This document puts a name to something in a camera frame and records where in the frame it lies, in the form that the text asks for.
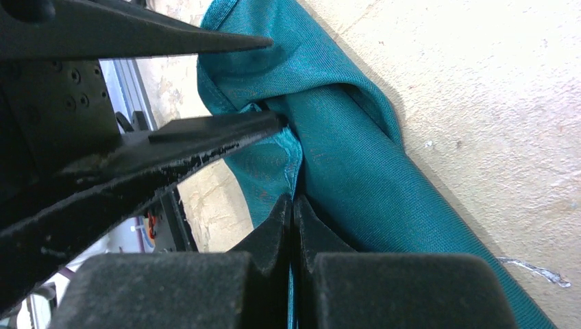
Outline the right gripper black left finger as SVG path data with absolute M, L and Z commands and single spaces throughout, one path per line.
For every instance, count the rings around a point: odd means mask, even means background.
M 223 253 L 102 254 L 69 283 L 51 328 L 285 328 L 292 199 Z

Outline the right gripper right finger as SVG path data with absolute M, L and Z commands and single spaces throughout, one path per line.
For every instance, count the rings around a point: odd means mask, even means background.
M 492 269 L 468 254 L 357 252 L 293 204 L 300 328 L 516 328 Z

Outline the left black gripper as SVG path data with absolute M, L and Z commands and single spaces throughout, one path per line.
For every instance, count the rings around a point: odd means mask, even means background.
M 284 126 L 272 111 L 178 119 L 125 134 L 118 147 L 94 59 L 272 44 L 126 1 L 2 1 L 1 59 L 50 61 L 1 63 L 1 312 L 207 164 Z

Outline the teal cloth napkin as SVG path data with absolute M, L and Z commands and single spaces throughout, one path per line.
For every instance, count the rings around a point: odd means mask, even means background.
M 461 252 L 495 272 L 520 328 L 552 328 L 489 249 L 407 157 L 387 97 L 296 1 L 214 1 L 201 26 L 268 36 L 266 49 L 201 54 L 212 114 L 269 109 L 289 125 L 226 159 L 255 226 L 283 193 L 304 191 L 356 247 Z

